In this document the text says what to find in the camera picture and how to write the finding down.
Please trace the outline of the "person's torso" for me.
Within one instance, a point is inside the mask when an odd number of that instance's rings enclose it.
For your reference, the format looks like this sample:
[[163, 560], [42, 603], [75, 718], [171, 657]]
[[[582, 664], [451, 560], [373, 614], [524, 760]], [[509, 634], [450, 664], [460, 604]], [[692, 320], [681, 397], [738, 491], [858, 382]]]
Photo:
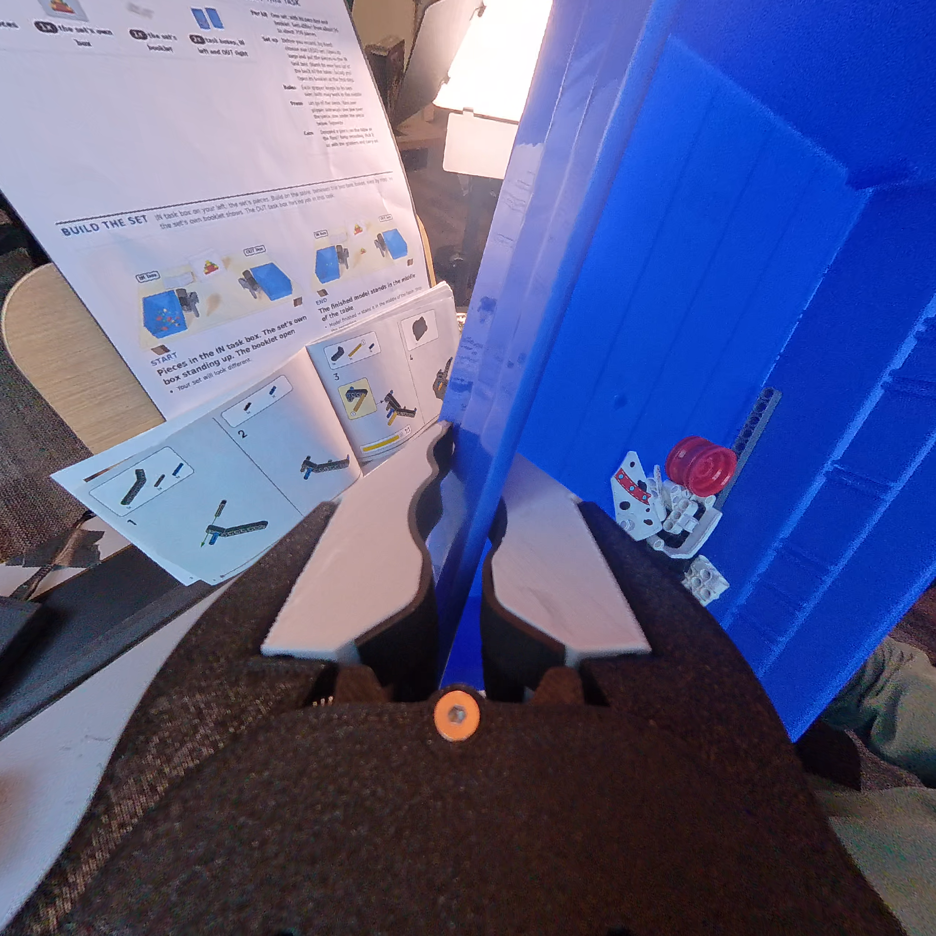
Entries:
[[935, 669], [884, 638], [822, 714], [916, 786], [859, 792], [821, 781], [833, 830], [908, 934], [935, 933]]

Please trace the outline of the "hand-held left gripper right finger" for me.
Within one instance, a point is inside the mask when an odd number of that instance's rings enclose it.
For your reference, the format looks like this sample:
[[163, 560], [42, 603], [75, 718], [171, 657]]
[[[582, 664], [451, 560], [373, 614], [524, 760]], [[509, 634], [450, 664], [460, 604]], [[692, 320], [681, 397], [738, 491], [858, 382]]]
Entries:
[[522, 700], [556, 666], [650, 652], [579, 498], [521, 455], [489, 538], [482, 575], [488, 698]]

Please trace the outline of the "red toy wheel hub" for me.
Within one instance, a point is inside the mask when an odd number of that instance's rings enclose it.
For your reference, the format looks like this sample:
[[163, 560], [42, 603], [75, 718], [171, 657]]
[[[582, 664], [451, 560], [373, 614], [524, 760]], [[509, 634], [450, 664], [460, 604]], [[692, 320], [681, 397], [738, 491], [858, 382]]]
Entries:
[[664, 463], [667, 478], [698, 498], [719, 494], [735, 473], [738, 456], [731, 448], [701, 436], [689, 436], [669, 452]]

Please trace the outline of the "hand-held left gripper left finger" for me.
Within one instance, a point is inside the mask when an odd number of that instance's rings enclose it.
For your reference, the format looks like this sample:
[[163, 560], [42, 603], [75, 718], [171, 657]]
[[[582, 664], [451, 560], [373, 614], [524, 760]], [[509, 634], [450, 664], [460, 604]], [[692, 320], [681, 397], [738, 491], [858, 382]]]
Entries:
[[439, 678], [427, 538], [453, 449], [436, 423], [346, 490], [261, 645], [261, 670], [312, 676], [364, 664], [388, 697], [423, 700]]

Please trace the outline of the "bright light panel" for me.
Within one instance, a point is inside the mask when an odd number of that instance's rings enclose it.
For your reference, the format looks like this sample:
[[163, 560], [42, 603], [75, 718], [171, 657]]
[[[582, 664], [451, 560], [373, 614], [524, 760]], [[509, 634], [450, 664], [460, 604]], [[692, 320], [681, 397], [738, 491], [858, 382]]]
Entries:
[[434, 105], [518, 123], [551, 11], [550, 1], [488, 1], [475, 15]]

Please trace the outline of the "large printed instruction sheet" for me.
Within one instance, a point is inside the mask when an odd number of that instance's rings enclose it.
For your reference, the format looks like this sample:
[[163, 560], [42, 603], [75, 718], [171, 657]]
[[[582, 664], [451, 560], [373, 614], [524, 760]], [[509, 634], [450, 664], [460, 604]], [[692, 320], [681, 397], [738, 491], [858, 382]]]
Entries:
[[2, 194], [164, 416], [428, 287], [344, 2], [1, 21]]

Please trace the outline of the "pile of white toy panels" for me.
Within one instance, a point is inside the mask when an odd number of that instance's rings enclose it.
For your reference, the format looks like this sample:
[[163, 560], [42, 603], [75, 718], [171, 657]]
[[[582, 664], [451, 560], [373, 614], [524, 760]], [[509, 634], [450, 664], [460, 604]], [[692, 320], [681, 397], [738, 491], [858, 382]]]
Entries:
[[610, 480], [615, 521], [635, 541], [669, 560], [682, 574], [682, 585], [702, 605], [715, 601], [729, 584], [701, 554], [722, 519], [717, 495], [698, 498], [662, 474], [649, 475], [638, 452], [626, 452]]

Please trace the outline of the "instruction booklet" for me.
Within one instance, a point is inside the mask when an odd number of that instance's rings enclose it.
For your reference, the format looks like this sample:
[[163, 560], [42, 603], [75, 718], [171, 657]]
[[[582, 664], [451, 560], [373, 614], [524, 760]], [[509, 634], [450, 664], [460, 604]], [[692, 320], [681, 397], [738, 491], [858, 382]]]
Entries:
[[220, 583], [436, 421], [456, 314], [439, 283], [53, 480], [183, 584]]

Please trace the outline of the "blue storage bin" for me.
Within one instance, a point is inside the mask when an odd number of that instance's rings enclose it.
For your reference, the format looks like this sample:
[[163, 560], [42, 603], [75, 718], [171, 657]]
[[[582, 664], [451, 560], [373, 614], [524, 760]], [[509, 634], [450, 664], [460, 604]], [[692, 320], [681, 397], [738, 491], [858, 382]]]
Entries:
[[934, 579], [934, 2], [555, 2], [443, 417], [451, 639], [514, 453], [780, 403], [706, 554], [796, 739]]

